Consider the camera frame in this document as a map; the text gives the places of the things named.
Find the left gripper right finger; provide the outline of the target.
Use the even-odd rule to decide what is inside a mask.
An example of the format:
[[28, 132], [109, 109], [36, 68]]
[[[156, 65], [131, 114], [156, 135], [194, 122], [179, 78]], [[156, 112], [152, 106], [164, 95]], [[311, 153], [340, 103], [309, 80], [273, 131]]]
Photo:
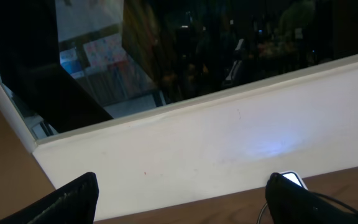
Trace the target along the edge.
[[358, 224], [358, 210], [306, 190], [277, 172], [267, 181], [265, 199], [274, 223]]

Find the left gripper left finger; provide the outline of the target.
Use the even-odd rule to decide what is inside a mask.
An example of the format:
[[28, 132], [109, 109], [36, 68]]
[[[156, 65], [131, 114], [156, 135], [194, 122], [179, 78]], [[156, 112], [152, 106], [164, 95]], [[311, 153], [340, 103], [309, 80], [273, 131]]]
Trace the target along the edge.
[[96, 174], [87, 172], [0, 224], [93, 224], [98, 196]]

